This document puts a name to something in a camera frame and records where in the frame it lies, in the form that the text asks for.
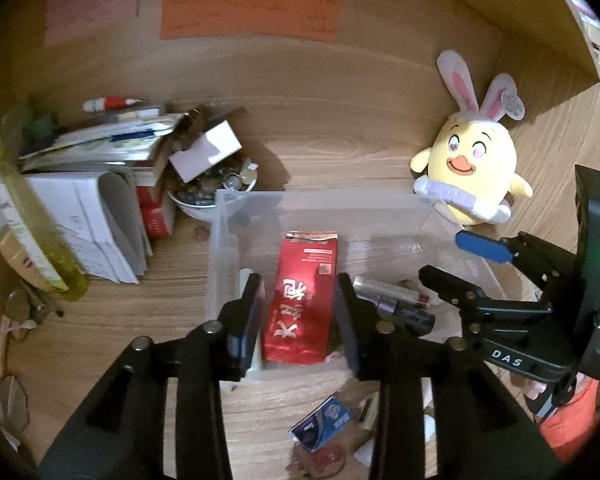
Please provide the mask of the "person's right hand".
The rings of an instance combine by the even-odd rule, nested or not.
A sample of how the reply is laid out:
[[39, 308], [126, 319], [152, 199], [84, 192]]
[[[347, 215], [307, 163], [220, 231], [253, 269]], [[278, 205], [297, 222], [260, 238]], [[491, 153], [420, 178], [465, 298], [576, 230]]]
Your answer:
[[527, 400], [536, 401], [543, 396], [547, 396], [547, 384], [530, 378], [524, 378], [521, 391]]

